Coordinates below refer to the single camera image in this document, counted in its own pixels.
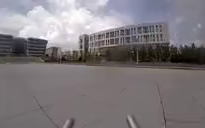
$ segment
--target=pole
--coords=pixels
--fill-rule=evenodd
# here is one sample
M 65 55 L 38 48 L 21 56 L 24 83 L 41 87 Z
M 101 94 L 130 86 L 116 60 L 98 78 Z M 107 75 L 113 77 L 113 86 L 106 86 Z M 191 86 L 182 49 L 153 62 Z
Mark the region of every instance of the pole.
M 139 64 L 139 48 L 137 47 L 137 50 L 136 50 L 136 64 Z

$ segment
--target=road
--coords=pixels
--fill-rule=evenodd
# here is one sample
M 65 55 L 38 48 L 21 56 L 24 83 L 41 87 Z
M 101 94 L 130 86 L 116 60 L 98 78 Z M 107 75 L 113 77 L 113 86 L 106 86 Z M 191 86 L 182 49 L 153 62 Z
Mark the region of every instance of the road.
M 71 117 L 75 128 L 127 128 L 128 114 L 141 128 L 164 119 L 167 128 L 205 128 L 205 71 L 0 65 L 1 128 L 57 128 Z

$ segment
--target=sky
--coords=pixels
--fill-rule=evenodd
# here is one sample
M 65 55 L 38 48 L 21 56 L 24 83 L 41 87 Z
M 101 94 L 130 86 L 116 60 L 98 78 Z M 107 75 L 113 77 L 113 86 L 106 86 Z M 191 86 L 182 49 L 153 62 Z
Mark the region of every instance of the sky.
M 81 34 L 147 22 L 168 22 L 172 44 L 205 46 L 205 0 L 0 0 L 0 33 L 63 49 L 77 49 Z

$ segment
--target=pavement crack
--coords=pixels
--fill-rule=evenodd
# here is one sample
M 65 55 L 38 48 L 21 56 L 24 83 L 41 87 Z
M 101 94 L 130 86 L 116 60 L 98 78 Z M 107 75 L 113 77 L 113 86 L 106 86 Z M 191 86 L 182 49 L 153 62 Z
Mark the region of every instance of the pavement crack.
M 45 105 L 45 106 L 42 106 L 42 108 L 47 108 L 47 107 L 52 106 L 52 105 L 53 104 Z M 21 113 L 18 113 L 18 114 L 6 117 L 5 119 L 6 120 L 10 120 L 10 119 L 13 119 L 13 118 L 24 116 L 24 115 L 26 115 L 26 114 L 28 114 L 30 112 L 35 112 L 35 111 L 39 111 L 39 110 L 41 110 L 41 109 L 40 108 L 35 108 L 35 109 L 27 110 L 27 111 L 24 111 L 24 112 L 21 112 Z
M 192 97 L 192 100 L 195 101 L 195 102 L 205 111 L 205 107 L 202 106 L 202 105 L 196 100 L 196 98 Z
M 54 124 L 54 126 L 56 128 L 59 128 L 59 126 L 53 121 L 53 119 L 46 113 L 46 111 L 44 110 L 44 108 L 41 106 L 41 104 L 39 103 L 39 101 L 37 100 L 37 98 L 35 96 L 33 96 L 33 98 L 35 99 L 35 101 L 37 102 L 38 106 L 40 107 L 40 109 L 42 110 L 42 112 L 45 114 L 45 116 L 51 121 L 52 124 Z
M 124 92 L 125 90 L 126 90 L 126 88 L 123 88 L 123 89 L 120 91 L 119 94 L 121 94 L 121 93 Z
M 160 104 L 161 104 L 161 108 L 162 108 L 162 113 L 163 113 L 163 128 L 166 128 L 167 125 L 167 120 L 166 120 L 166 114 L 164 111 L 164 104 L 163 104 L 163 100 L 162 100 L 162 96 L 161 96 L 161 92 L 160 92 L 160 87 L 159 84 L 157 83 L 157 90 L 158 90 L 158 94 L 159 94 L 159 100 L 160 100 Z

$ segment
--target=handlebar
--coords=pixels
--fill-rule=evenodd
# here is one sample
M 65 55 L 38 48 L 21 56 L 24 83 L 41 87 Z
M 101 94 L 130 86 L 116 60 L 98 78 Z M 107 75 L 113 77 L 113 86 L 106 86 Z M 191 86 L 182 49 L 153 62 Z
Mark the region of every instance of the handlebar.
M 140 128 L 139 124 L 136 122 L 136 119 L 132 115 L 128 115 L 126 117 L 126 122 L 129 128 Z M 73 128 L 75 124 L 75 120 L 73 118 L 66 120 L 63 128 Z

